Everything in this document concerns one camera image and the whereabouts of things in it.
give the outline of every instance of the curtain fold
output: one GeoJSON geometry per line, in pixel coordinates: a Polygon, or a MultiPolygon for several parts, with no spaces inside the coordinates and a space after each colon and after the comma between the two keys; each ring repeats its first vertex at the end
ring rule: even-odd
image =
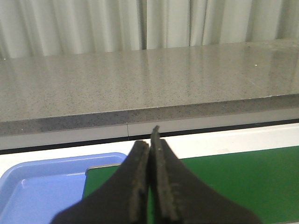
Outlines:
{"type": "Polygon", "coordinates": [[[0,0],[0,57],[299,38],[298,0],[0,0]]]}

